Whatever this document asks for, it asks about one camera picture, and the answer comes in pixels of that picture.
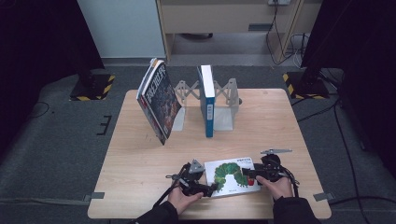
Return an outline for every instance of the yellow and black hazard tape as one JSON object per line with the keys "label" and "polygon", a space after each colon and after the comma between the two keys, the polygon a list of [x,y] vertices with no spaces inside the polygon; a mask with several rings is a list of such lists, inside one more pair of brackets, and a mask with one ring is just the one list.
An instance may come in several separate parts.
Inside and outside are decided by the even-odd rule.
{"label": "yellow and black hazard tape", "polygon": [[113,85],[113,80],[116,76],[111,75],[108,78],[108,81],[103,89],[102,94],[96,96],[87,96],[87,95],[79,95],[75,97],[70,97],[71,101],[90,101],[90,100],[104,100],[107,97],[108,92],[111,89],[111,85]]}
{"label": "yellow and black hazard tape", "polygon": [[283,80],[286,83],[291,99],[326,99],[329,98],[328,95],[322,94],[297,94],[294,91],[293,85],[290,82],[288,74],[283,74]]}

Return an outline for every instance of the white book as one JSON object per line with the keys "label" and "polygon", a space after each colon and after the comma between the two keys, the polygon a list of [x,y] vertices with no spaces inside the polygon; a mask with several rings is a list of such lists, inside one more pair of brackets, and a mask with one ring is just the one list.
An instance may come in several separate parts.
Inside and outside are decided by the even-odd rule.
{"label": "white book", "polygon": [[213,84],[212,66],[201,65],[198,67],[200,85],[201,110],[205,122],[206,137],[213,137],[215,119],[215,86]]}
{"label": "white book", "polygon": [[213,197],[232,196],[261,190],[256,179],[242,175],[242,168],[254,170],[250,157],[205,162],[207,185],[218,184]]}

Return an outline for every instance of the book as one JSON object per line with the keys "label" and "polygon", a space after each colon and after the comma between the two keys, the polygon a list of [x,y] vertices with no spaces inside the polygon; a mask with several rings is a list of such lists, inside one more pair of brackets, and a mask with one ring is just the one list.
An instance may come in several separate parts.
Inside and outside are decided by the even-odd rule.
{"label": "book", "polygon": [[202,115],[205,122],[206,137],[213,137],[215,119],[215,86],[213,84],[212,66],[197,67],[199,80],[199,96]]}
{"label": "book", "polygon": [[253,160],[249,157],[204,163],[207,185],[218,184],[213,197],[233,196],[261,190],[256,179],[242,174],[242,168],[254,170]]}
{"label": "book", "polygon": [[136,100],[164,145],[181,104],[177,100],[163,60],[152,59],[137,90]]}

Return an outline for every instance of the power outlet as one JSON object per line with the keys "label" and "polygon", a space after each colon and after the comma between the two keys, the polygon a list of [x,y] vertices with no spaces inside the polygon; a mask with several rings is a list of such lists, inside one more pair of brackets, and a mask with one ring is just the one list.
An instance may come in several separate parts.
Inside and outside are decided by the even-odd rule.
{"label": "power outlet", "polygon": [[274,6],[277,4],[278,6],[288,6],[290,5],[291,0],[268,0],[269,6]]}

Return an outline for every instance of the blue book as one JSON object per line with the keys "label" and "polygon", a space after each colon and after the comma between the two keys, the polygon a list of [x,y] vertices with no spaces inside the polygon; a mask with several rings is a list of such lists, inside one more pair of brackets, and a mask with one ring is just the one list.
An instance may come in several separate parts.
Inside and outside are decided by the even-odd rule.
{"label": "blue book", "polygon": [[211,65],[201,65],[198,67],[198,80],[201,110],[205,122],[205,134],[206,137],[213,137],[216,95]]}

